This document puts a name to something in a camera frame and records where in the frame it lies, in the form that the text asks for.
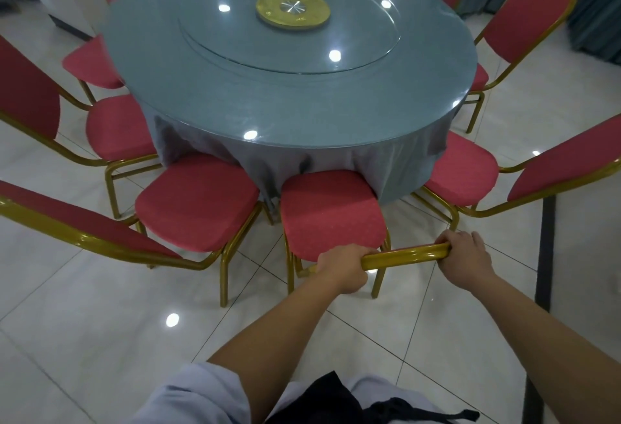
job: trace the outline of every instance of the gold center plate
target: gold center plate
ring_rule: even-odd
[[[270,25],[297,30],[319,27],[330,18],[324,0],[257,0],[256,11]]]

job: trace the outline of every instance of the white sleeve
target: white sleeve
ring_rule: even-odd
[[[156,389],[128,424],[250,424],[250,404],[236,373],[191,364]]]

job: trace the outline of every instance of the round table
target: round table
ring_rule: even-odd
[[[477,63],[441,0],[114,0],[103,36],[163,163],[240,164],[268,203],[319,170],[419,188]]]

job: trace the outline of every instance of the hand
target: hand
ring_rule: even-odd
[[[376,252],[377,249],[355,244],[333,247],[319,255],[317,272],[322,272],[326,279],[334,281],[339,294],[357,292],[368,279],[366,272],[362,270],[360,259]]]
[[[496,276],[492,259],[478,232],[470,235],[446,230],[435,242],[451,244],[448,257],[438,261],[438,265],[446,279],[456,287],[472,292],[482,279]]]

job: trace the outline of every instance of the white tile floor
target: white tile floor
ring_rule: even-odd
[[[0,16],[0,34],[70,92],[85,99],[60,60],[80,41],[54,27],[41,6]],[[487,16],[469,18],[477,33]],[[505,66],[484,46],[492,78]],[[503,165],[543,151],[618,112],[621,67],[569,50],[551,35],[485,99],[470,136]],[[95,90],[97,98],[113,93]],[[472,112],[454,121],[463,132]],[[63,104],[58,137],[80,153],[85,114]],[[109,215],[103,170],[77,166],[0,125],[0,178]],[[123,210],[153,174],[117,183]],[[485,203],[502,201],[504,176]],[[446,223],[406,197],[384,207],[395,247],[428,243]],[[535,288],[541,203],[487,219],[463,219],[490,247],[499,274],[524,293]],[[182,364],[201,361],[284,298],[281,227],[255,225],[231,265],[230,302],[218,306],[218,271],[187,272],[112,261],[0,219],[0,421],[118,422]],[[464,407],[480,422],[520,421],[525,374],[485,310],[451,286],[435,264],[387,272],[339,298],[323,316],[296,371],[314,379],[376,373],[426,394],[447,412]],[[165,325],[177,313],[177,326]]]

